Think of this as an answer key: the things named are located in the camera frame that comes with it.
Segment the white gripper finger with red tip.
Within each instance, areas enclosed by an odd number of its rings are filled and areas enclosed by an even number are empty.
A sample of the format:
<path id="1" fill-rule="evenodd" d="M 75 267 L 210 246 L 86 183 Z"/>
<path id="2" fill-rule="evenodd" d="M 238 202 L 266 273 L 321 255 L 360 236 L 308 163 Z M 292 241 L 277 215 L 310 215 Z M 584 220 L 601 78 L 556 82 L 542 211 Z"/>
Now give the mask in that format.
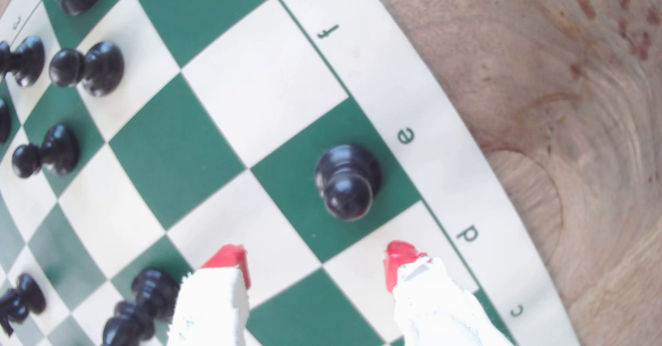
<path id="1" fill-rule="evenodd" d="M 440 258 L 402 240 L 385 252 L 386 288 L 405 345 L 512 345 Z"/>
<path id="2" fill-rule="evenodd" d="M 243 245 L 223 245 L 184 277 L 167 345 L 245 345 L 251 287 Z"/>

